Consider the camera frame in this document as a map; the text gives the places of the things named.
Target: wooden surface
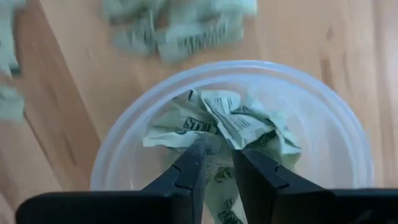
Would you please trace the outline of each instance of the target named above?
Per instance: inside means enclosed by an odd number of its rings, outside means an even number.
[[[109,44],[99,0],[28,0],[16,39],[22,124],[0,124],[0,222],[26,197],[87,189],[100,139],[143,92],[218,60],[268,60],[324,81],[351,106],[371,142],[378,186],[398,187],[398,19],[394,0],[261,0],[244,41],[170,67]]]

